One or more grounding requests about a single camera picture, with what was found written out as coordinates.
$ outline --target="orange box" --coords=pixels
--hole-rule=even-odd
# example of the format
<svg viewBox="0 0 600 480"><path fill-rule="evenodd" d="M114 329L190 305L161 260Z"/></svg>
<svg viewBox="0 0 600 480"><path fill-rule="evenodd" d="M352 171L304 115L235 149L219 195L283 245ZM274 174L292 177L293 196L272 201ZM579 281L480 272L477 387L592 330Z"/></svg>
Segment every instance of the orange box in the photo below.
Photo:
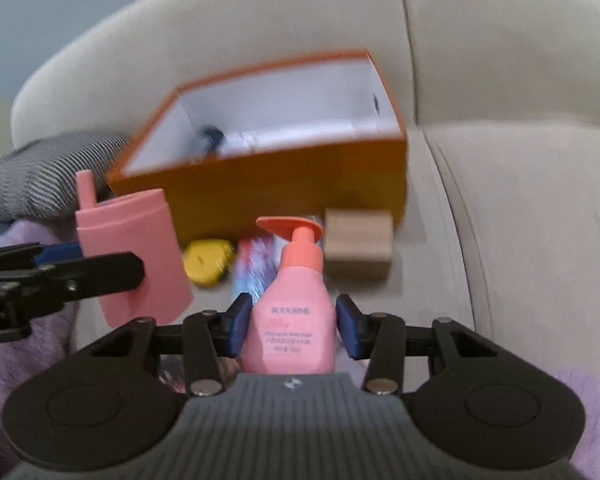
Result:
<svg viewBox="0 0 600 480"><path fill-rule="evenodd" d="M217 155L187 152L204 126ZM406 199L407 137L366 51L314 54L175 89L108 175L118 194L163 188L181 244L240 238L262 215L386 209Z"/></svg>

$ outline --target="sofa cushion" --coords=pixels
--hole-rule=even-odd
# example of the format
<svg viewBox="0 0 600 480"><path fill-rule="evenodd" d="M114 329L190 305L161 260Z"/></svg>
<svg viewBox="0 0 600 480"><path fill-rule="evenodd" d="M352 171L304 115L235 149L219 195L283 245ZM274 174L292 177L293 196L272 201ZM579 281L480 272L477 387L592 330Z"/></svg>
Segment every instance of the sofa cushion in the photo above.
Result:
<svg viewBox="0 0 600 480"><path fill-rule="evenodd" d="M430 126L476 329L545 370L600 379L600 128Z"/></svg>

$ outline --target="pink container cap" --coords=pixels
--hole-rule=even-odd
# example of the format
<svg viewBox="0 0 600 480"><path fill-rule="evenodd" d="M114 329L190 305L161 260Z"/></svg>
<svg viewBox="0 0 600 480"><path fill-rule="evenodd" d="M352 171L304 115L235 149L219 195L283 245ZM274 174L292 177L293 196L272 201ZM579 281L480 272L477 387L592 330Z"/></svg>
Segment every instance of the pink container cap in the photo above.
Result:
<svg viewBox="0 0 600 480"><path fill-rule="evenodd" d="M80 206L75 219L81 229L115 224L146 214L148 210L158 209L166 203L161 189L149 189L97 202L93 173L90 170L76 173L75 181Z"/></svg>

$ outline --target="gray striped pillow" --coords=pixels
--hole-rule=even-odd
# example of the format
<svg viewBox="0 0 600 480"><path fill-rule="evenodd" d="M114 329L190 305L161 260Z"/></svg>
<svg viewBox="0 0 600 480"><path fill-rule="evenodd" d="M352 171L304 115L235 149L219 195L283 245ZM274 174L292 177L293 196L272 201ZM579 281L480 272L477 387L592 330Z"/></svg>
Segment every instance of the gray striped pillow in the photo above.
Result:
<svg viewBox="0 0 600 480"><path fill-rule="evenodd" d="M75 173L91 170L96 190L128 139L112 132L72 132L34 140L0 158L0 221L65 219L78 207Z"/></svg>

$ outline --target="metal pivot screw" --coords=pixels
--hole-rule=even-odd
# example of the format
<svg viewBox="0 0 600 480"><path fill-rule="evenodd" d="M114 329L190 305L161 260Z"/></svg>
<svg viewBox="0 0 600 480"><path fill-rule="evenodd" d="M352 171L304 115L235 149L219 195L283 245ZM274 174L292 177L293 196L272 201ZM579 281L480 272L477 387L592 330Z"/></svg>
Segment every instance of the metal pivot screw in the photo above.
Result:
<svg viewBox="0 0 600 480"><path fill-rule="evenodd" d="M10 292L12 290L16 290L20 285L17 282L9 282L9 283L5 283L3 286L1 286L1 289L4 292Z"/></svg>
<svg viewBox="0 0 600 480"><path fill-rule="evenodd" d="M371 379L365 384L365 388L372 394L391 395L398 390L398 383L385 378Z"/></svg>
<svg viewBox="0 0 600 480"><path fill-rule="evenodd" d="M75 280L67 280L66 290L69 292L76 292L78 290L78 283Z"/></svg>
<svg viewBox="0 0 600 480"><path fill-rule="evenodd" d="M200 379L191 383L191 393L198 397L211 397L222 391L222 384L213 379Z"/></svg>
<svg viewBox="0 0 600 480"><path fill-rule="evenodd" d="M288 388L289 390L297 390L302 386L302 381L296 377L289 377L283 384L285 385L285 388Z"/></svg>

